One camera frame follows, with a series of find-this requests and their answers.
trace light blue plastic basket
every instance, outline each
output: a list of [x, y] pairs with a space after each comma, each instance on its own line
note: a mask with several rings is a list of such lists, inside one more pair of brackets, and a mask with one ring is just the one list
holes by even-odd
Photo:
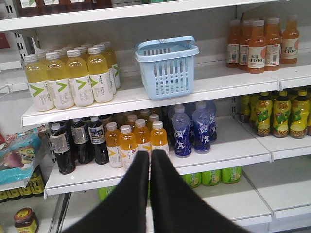
[[194, 56], [199, 53], [192, 36], [146, 41], [136, 45], [136, 60], [149, 98], [184, 96], [193, 92]]

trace bottle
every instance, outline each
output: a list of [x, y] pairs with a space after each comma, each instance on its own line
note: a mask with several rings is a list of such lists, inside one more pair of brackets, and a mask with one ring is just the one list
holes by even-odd
[[167, 134], [160, 120], [152, 122], [152, 130], [150, 132], [151, 150], [164, 150], [169, 155], [169, 143]]
[[288, 134], [288, 119], [292, 104], [287, 96], [287, 91], [280, 91], [279, 97], [273, 103], [273, 127], [274, 137], [286, 137]]
[[94, 159], [94, 146], [89, 139], [87, 127], [80, 118], [72, 120], [71, 132], [79, 163], [91, 162]]
[[240, 166], [222, 169], [222, 180], [225, 184], [237, 183], [241, 179], [242, 168]]
[[117, 63], [116, 54], [114, 50], [111, 48], [110, 41], [104, 41], [104, 42], [101, 42], [100, 44], [104, 44], [106, 47], [106, 54], [110, 57], [111, 65], [113, 68], [113, 77], [115, 80], [116, 89], [119, 89], [121, 83], [120, 83], [119, 67]]
[[100, 48], [89, 48], [87, 61], [94, 99], [97, 103], [109, 102], [113, 99], [110, 77], [106, 59]]
[[94, 45], [94, 47], [99, 47], [101, 49], [102, 56], [104, 56], [104, 58], [107, 61], [107, 67], [108, 67], [109, 78], [110, 78], [110, 86], [111, 86], [111, 89], [112, 89], [112, 93], [115, 94], [116, 93], [116, 84], [115, 84], [115, 80], [114, 80], [114, 76], [113, 76], [113, 69], [112, 69], [111, 58], [110, 58], [110, 56], [106, 52], [105, 45], [97, 44], [97, 45]]
[[250, 116], [251, 116], [250, 95], [243, 95], [241, 96], [241, 113], [240, 113], [241, 122], [249, 123]]
[[135, 121], [135, 128], [133, 133], [136, 138], [138, 150], [148, 152], [149, 161], [151, 161], [150, 131], [146, 126], [146, 121], [144, 119], [138, 119]]
[[120, 146], [120, 130], [117, 129], [116, 122], [107, 124], [106, 140], [110, 165], [114, 168], [123, 166], [121, 146]]
[[67, 51], [67, 71], [70, 75], [69, 85], [73, 101], [78, 107], [89, 106], [94, 102], [91, 83], [85, 61], [80, 57], [79, 50]]
[[280, 49], [282, 38], [279, 35], [279, 18], [269, 18], [267, 20], [267, 51], [265, 57], [265, 67], [266, 71], [276, 71], [279, 70], [279, 60], [280, 60]]
[[221, 170], [212, 170], [201, 172], [202, 184], [204, 186], [214, 186], [221, 181]]
[[210, 151], [209, 131], [210, 115], [206, 110], [204, 101], [195, 104], [196, 110], [192, 114], [194, 125], [194, 150], [199, 154], [205, 154]]
[[36, 110], [47, 111], [54, 108], [46, 68], [36, 54], [24, 57], [25, 72]]
[[265, 137], [269, 135], [272, 106], [273, 103], [269, 97], [269, 92], [261, 92], [255, 106], [255, 133], [259, 136]]
[[307, 91], [299, 90], [298, 97], [292, 101], [290, 136], [304, 138], [307, 133], [307, 120], [310, 113], [310, 101]]
[[91, 123], [88, 127], [91, 143], [94, 145], [95, 162], [106, 164], [109, 162], [107, 142], [104, 134], [103, 124], [99, 121], [98, 116], [91, 117]]
[[299, 47], [299, 31], [297, 29], [297, 15], [291, 15], [287, 18], [286, 29], [282, 36], [282, 54], [281, 63], [297, 63]]
[[175, 106], [175, 114], [172, 117], [172, 124], [175, 136], [175, 154], [177, 157], [186, 158], [191, 154], [191, 145], [189, 141], [190, 120], [185, 114], [185, 107]]
[[263, 35], [264, 20], [254, 20], [252, 35], [248, 42], [247, 72], [260, 74], [264, 72], [266, 56], [266, 38]]
[[248, 42], [252, 34], [253, 20], [244, 20], [239, 47], [239, 69], [247, 70]]
[[130, 125], [121, 126], [120, 146], [123, 167], [127, 171], [138, 151], [136, 138], [132, 133], [132, 127]]
[[213, 100], [206, 100], [206, 110], [209, 113], [209, 126], [208, 126], [208, 134], [209, 134], [209, 142], [215, 142], [217, 139], [217, 131], [216, 131], [216, 105]]
[[51, 126], [51, 133], [51, 145], [56, 155], [59, 172], [63, 175], [72, 173], [76, 165], [66, 130], [61, 128], [59, 123], [54, 123]]
[[46, 58], [49, 60], [47, 73], [55, 107], [57, 109], [72, 107], [74, 102], [65, 63], [59, 60], [57, 52], [47, 53]]
[[240, 42], [240, 21], [230, 21], [230, 34], [227, 38], [227, 63], [228, 68], [236, 68], [239, 65], [239, 42]]

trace orange juice bottle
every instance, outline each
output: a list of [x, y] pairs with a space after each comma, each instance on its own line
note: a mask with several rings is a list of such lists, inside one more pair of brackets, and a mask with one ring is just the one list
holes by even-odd
[[299, 31], [297, 29], [297, 15], [289, 16], [286, 29], [283, 32], [281, 63], [297, 63], [299, 47]]
[[236, 68], [239, 65], [239, 42], [240, 42], [240, 21], [230, 21], [230, 34], [227, 38], [227, 63], [228, 68]]
[[266, 38], [263, 35], [264, 20], [253, 21], [252, 36], [248, 43], [247, 72], [260, 74], [264, 72], [266, 56]]
[[269, 18], [267, 20], [267, 51], [265, 59], [266, 71], [276, 71], [279, 69], [280, 49], [281, 49], [281, 36], [279, 35], [279, 18]]
[[244, 20], [239, 48], [239, 69], [247, 70], [248, 42], [251, 38], [253, 20]]

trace white shelf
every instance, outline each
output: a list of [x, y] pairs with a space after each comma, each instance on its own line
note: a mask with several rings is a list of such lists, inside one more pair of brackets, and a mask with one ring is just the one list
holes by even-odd
[[280, 0], [183, 0], [54, 15], [13, 18], [0, 21], [0, 32], [273, 1]]
[[301, 156], [244, 166], [275, 218], [311, 213], [311, 158]]
[[[243, 166], [270, 160], [267, 149], [231, 117], [218, 118], [217, 126], [218, 139], [212, 144], [208, 154], [197, 154], [193, 151], [188, 158], [178, 158], [174, 151], [170, 151], [169, 158], [180, 174]], [[123, 168], [112, 168], [109, 163], [98, 165], [94, 161], [85, 165], [76, 163], [75, 171], [68, 175], [62, 175], [55, 164], [45, 186], [45, 192], [46, 196], [49, 196], [113, 186], [119, 183], [123, 175]]]

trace blue bottle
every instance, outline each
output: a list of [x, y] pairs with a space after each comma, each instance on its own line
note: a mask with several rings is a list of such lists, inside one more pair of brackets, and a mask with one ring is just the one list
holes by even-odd
[[175, 136], [175, 154], [177, 157], [185, 158], [191, 153], [189, 141], [190, 120], [185, 114], [185, 107], [182, 104], [175, 106], [175, 114], [172, 117]]
[[192, 114], [194, 126], [194, 150], [199, 154], [205, 154], [210, 151], [209, 142], [209, 119], [210, 114], [206, 110], [206, 103], [204, 101], [195, 104], [196, 110]]
[[216, 105], [213, 102], [213, 100], [206, 100], [206, 109], [207, 112], [210, 115], [209, 118], [209, 127], [208, 127], [208, 133], [209, 133], [209, 142], [212, 143], [216, 141], [217, 139], [217, 133], [216, 133]]

